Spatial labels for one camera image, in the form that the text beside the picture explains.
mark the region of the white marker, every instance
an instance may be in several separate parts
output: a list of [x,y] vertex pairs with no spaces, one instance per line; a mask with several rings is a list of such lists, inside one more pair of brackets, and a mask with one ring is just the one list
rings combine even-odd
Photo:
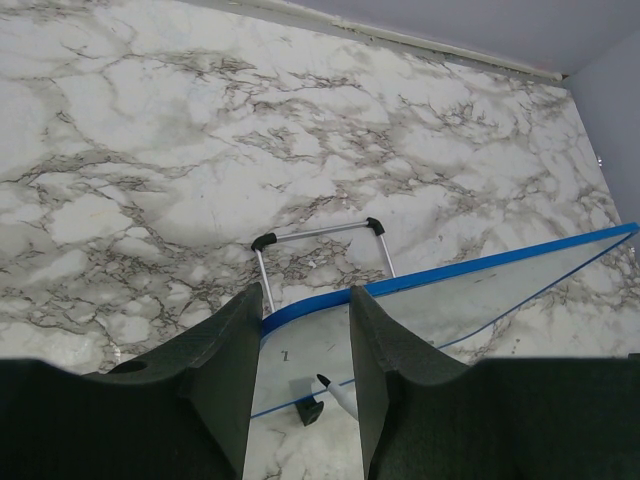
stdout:
[[358,420],[358,405],[356,405],[356,402],[354,402],[351,395],[349,395],[347,389],[341,387],[337,383],[332,383],[331,380],[324,375],[318,374],[317,377],[318,380],[320,380],[320,383],[327,387],[327,390],[329,390],[329,393],[333,395],[333,398],[338,401],[338,405],[344,408],[349,415]]

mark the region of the white wall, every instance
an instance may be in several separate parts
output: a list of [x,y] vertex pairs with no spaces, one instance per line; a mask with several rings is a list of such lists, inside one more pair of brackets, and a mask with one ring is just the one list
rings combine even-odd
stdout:
[[639,80],[640,30],[565,82],[624,222],[640,221]]
[[292,3],[566,74],[577,72],[640,28],[638,0],[293,0]]

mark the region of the marble floor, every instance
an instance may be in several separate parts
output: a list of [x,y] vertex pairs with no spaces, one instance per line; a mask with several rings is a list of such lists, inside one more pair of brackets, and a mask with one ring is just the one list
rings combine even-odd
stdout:
[[[173,1],[0,2],[0,356],[108,370],[259,278],[248,245],[380,218],[399,274],[619,217],[563,89]],[[370,232],[269,249],[276,303],[384,278]],[[640,349],[623,247],[451,347]],[[245,477],[358,478],[357,425],[253,422]]]

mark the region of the blue edge trim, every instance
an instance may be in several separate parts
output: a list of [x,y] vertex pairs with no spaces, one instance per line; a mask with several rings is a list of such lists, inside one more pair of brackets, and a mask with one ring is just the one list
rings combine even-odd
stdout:
[[[520,260],[525,260],[527,258],[536,257],[539,255],[544,255],[551,252],[556,252],[558,250],[564,250],[566,248],[577,247],[579,245],[585,245],[587,243],[597,242],[599,240],[605,240],[607,238],[615,237],[618,235],[628,234],[619,242],[615,243],[611,247],[603,250],[598,255],[578,266],[574,270],[567,273],[565,276],[559,278],[555,282],[547,285],[542,290],[534,293],[525,301],[519,303],[514,306],[512,309],[504,312],[502,315],[487,323],[483,327],[475,330],[474,332],[465,335],[457,340],[453,340],[449,343],[445,343],[444,345],[440,345],[438,348],[442,349],[445,347],[449,347],[456,343],[462,342],[469,337],[481,332],[485,328],[488,328],[499,321],[504,316],[508,315],[512,311],[516,310],[523,304],[527,303],[534,297],[537,297],[545,290],[553,287],[558,282],[561,282],[565,278],[573,275],[575,272],[588,265],[589,263],[597,260],[598,258],[606,255],[611,250],[616,248],[618,245],[626,242],[631,237],[633,237],[640,230],[640,226],[637,223],[627,223],[625,225],[620,225],[617,227],[606,228],[604,230],[599,230],[597,232],[585,233],[582,235],[576,235],[575,237],[563,238],[561,240],[555,240],[553,242],[543,243],[541,245],[534,245],[533,247],[521,248],[519,250],[513,250],[511,252],[499,253],[497,255],[491,255],[489,257],[478,258],[476,260],[469,260],[467,262],[456,263],[454,265],[447,265],[445,267],[434,268],[433,270],[427,270],[425,272],[413,273],[410,275],[405,275],[402,277],[391,278],[389,280],[382,280],[380,282],[371,283],[369,285],[365,285],[367,291],[374,297],[380,295],[388,295],[390,293],[399,292],[402,290],[407,290],[410,288],[420,287],[423,285],[428,285],[434,282],[440,282],[442,280],[446,280],[448,278],[457,277],[459,275],[465,275],[468,273],[478,272],[480,270],[484,270],[487,268],[498,267],[500,265],[505,265],[507,263],[518,262]],[[303,317],[313,312],[317,312],[318,310],[324,310],[326,308],[337,307],[339,305],[344,305],[349,303],[349,289],[339,290],[337,292],[326,293],[324,295],[318,295],[317,297],[306,298],[304,300],[300,300],[299,302],[293,303],[284,307],[281,310],[278,310],[275,313],[272,313],[262,322],[262,345],[268,339],[268,336],[276,331],[277,329],[287,325],[288,323],[296,320],[297,318]],[[348,385],[349,383],[353,383],[355,379],[347,380],[346,382],[341,383],[341,385]],[[312,393],[310,396],[318,395],[320,393],[325,392],[325,390],[320,390],[318,392]],[[270,408],[265,410],[264,412],[257,413],[252,415],[251,418],[257,418],[262,415],[266,415],[267,413],[274,412],[281,408],[287,407],[289,405],[293,405],[297,401],[302,400],[301,398],[298,400],[293,400],[291,402],[283,403],[282,405],[278,405],[277,407]]]

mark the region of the silver metal rod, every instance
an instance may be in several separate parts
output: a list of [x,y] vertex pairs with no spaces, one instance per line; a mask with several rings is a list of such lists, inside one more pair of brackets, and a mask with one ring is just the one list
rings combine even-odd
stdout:
[[262,260],[262,253],[260,252],[260,250],[256,250],[256,255],[258,255],[258,263],[260,264],[260,273],[262,274],[262,283],[264,283],[264,289],[267,292],[267,300],[269,300],[269,308],[271,309],[271,313],[274,313],[276,311],[276,307],[273,304],[271,287],[269,286],[269,279],[267,278],[267,269],[264,268],[264,260]]
[[342,232],[351,230],[352,228],[367,227],[369,222],[347,223],[346,225],[338,225],[336,227],[318,228],[317,230],[308,230],[306,232],[288,233],[286,235],[278,235],[278,243],[288,242],[290,240],[299,240],[301,238],[315,237],[326,233]]
[[380,239],[380,243],[382,244],[382,250],[384,250],[384,256],[387,259],[387,265],[389,265],[389,270],[391,270],[391,276],[393,278],[396,278],[396,271],[393,269],[393,263],[391,263],[391,255],[389,255],[387,242],[384,241],[384,235],[380,235],[378,238]]

